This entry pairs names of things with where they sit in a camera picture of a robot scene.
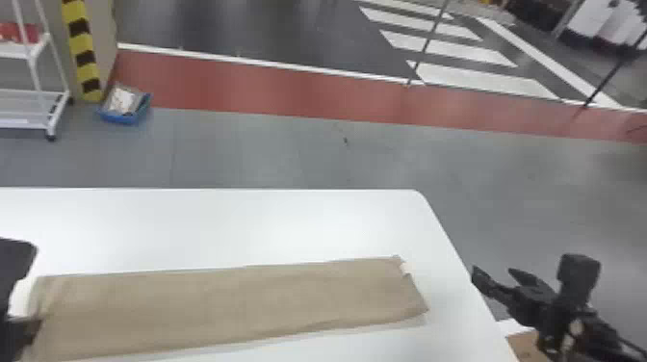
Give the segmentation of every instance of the cardboard box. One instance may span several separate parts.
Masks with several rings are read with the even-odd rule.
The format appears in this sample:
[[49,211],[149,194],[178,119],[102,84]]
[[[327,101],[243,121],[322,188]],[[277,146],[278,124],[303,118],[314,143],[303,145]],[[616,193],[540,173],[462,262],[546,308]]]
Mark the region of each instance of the cardboard box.
[[534,345],[536,340],[536,331],[513,334],[507,337],[507,342],[510,343],[519,362],[551,362]]

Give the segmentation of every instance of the warning stripe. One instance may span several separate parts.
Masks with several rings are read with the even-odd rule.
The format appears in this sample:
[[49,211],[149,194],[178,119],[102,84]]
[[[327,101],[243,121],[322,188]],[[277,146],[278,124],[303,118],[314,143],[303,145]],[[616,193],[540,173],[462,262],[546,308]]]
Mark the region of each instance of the warning stripe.
[[83,99],[99,102],[103,97],[103,91],[86,3],[84,0],[62,0],[62,2],[63,21],[69,31],[69,51],[76,63],[76,78],[83,90]]

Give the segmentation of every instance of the gray floor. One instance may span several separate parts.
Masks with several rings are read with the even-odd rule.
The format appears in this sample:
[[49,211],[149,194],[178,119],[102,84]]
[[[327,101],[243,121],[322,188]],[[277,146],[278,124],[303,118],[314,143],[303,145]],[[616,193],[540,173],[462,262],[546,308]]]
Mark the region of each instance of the gray floor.
[[553,280],[564,252],[600,259],[594,305],[647,346],[645,147],[168,109],[123,127],[92,111],[67,111],[57,143],[0,131],[0,186],[416,189],[465,264],[502,280]]

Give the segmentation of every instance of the tan towel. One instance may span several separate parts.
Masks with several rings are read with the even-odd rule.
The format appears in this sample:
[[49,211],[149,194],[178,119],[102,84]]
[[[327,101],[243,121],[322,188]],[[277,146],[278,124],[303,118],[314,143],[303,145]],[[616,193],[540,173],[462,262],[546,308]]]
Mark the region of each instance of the tan towel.
[[31,358],[58,362],[390,323],[427,306],[401,259],[45,276]]

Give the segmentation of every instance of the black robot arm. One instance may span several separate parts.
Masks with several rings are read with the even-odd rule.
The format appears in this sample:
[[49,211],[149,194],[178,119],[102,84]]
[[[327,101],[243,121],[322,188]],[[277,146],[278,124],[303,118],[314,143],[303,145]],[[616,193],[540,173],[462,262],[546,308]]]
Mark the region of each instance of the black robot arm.
[[0,362],[13,362],[25,346],[31,344],[40,322],[9,315],[13,287],[27,276],[36,258],[36,247],[24,242],[0,238]]
[[[622,339],[588,307],[600,268],[600,262],[587,256],[564,254],[557,271],[559,293],[537,276],[515,269],[508,272],[519,283],[517,287],[496,282],[479,267],[472,271],[472,283],[486,297],[503,304],[519,324],[535,328],[537,348],[552,361],[645,362],[643,349]],[[575,321],[582,327],[577,335],[569,330]],[[566,336],[573,338],[568,350]]]

